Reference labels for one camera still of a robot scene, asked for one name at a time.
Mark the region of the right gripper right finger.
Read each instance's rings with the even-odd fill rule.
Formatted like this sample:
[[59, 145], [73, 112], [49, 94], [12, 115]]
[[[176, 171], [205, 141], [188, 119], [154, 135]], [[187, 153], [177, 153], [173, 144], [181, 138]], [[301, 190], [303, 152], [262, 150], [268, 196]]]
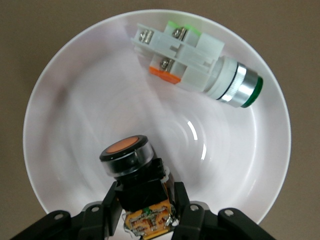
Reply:
[[273, 240], [242, 211], [228, 207], [214, 214], [204, 202], [190, 202], [183, 182], [174, 183], [178, 225], [173, 240]]

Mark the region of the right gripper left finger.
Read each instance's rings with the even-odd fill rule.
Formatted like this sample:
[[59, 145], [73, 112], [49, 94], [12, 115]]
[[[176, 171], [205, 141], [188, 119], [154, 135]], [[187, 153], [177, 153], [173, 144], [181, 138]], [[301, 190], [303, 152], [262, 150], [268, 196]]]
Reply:
[[48, 213], [13, 240], [107, 240], [115, 234], [122, 207], [113, 182], [103, 201], [89, 203], [76, 216], [68, 211]]

